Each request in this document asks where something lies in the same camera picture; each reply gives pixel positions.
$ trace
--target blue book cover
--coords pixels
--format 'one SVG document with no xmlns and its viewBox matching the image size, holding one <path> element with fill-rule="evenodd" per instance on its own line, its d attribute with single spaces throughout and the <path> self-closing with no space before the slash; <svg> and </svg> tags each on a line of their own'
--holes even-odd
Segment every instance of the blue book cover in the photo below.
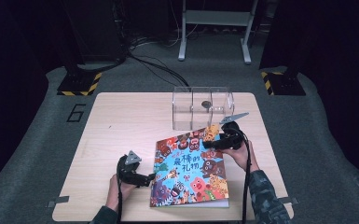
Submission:
<svg viewBox="0 0 359 224">
<path fill-rule="evenodd" d="M 223 154 L 202 144 L 215 140 L 219 140 L 218 125 L 156 143 L 151 207 L 228 201 Z"/>
</svg>

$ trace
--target children's book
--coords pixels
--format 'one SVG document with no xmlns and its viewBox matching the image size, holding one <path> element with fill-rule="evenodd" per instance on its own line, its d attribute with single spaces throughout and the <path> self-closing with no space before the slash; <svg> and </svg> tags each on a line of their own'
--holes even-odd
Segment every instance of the children's book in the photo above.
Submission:
<svg viewBox="0 0 359 224">
<path fill-rule="evenodd" d="M 156 143 L 151 207 L 228 207 L 223 154 L 202 144 L 216 140 L 219 126 L 212 125 Z"/>
</svg>

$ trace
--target camouflage sleeve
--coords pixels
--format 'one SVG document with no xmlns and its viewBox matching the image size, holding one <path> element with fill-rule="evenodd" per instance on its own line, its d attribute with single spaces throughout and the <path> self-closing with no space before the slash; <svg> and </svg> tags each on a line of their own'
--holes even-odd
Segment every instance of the camouflage sleeve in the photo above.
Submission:
<svg viewBox="0 0 359 224">
<path fill-rule="evenodd" d="M 277 199 L 275 189 L 262 170 L 253 171 L 250 175 L 249 192 L 255 220 L 258 224 L 293 223 L 286 208 Z"/>
<path fill-rule="evenodd" d="M 102 206 L 90 224 L 115 224 L 117 213 L 112 209 Z"/>
</svg>

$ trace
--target dark wall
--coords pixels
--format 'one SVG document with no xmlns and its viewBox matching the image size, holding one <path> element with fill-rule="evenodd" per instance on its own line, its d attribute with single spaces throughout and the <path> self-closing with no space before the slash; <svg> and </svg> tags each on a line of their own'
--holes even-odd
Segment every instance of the dark wall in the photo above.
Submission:
<svg viewBox="0 0 359 224">
<path fill-rule="evenodd" d="M 0 0 L 0 171 L 45 97 L 47 70 L 58 64 L 49 60 L 44 60 L 45 63 L 39 61 L 49 56 L 35 54 L 27 40 L 30 36 L 22 31 L 9 6 Z M 32 17 L 27 21 L 37 23 Z"/>
<path fill-rule="evenodd" d="M 317 39 L 299 72 L 315 83 L 331 133 L 359 169 L 359 1 L 282 0 L 260 67 L 288 66 L 311 23 Z"/>
</svg>

